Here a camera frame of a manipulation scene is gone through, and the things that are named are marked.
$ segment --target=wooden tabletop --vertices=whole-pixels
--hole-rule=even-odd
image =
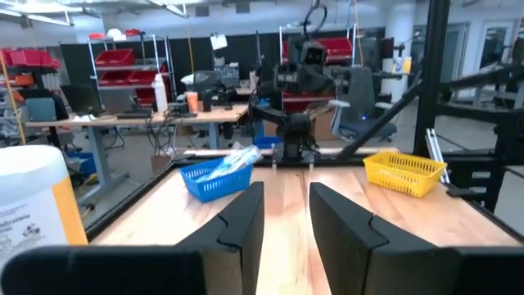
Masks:
[[[264,181],[264,241],[257,293],[329,294],[309,217],[309,183],[321,182],[360,206],[437,246],[519,243],[440,184],[425,198],[369,184],[364,168],[254,169]],[[174,245],[224,209],[237,194],[202,204],[177,170],[102,232],[93,244]]]
[[[247,105],[234,105],[233,109],[226,111],[223,107],[213,107],[209,112],[198,112],[197,117],[171,120],[171,123],[198,124],[198,123],[223,123],[236,122],[241,116],[246,114]],[[152,124],[164,122],[164,115],[154,113]],[[26,122],[28,127],[52,127],[52,126],[115,126],[115,125],[144,125],[145,119],[117,119],[116,116],[102,116],[91,121],[74,121],[72,119],[49,121],[49,122]]]

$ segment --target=yellow basket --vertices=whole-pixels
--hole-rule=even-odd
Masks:
[[[364,159],[372,184],[423,197],[439,181],[446,163],[398,152],[379,152]]]

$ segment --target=white container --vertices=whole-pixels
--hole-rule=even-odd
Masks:
[[[164,112],[167,110],[167,94],[165,93],[164,79],[162,74],[155,75],[155,81],[152,84],[155,89],[156,109],[158,112]]]
[[[59,149],[0,148],[0,190],[0,268],[33,247],[88,243]]]

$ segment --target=office chair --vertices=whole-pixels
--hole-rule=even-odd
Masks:
[[[354,140],[365,134],[377,121],[376,110],[389,109],[391,104],[376,102],[373,90],[373,76],[367,67],[353,67],[351,72],[350,90],[348,95],[337,95],[337,100],[348,102],[351,107],[343,105],[336,108],[332,119],[332,134],[345,139]],[[374,138],[386,139],[391,142],[397,132],[394,124],[388,123],[380,129]]]

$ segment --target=orange cup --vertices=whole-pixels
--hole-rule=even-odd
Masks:
[[[189,112],[196,113],[198,112],[198,93],[187,92],[187,105],[189,106]]]

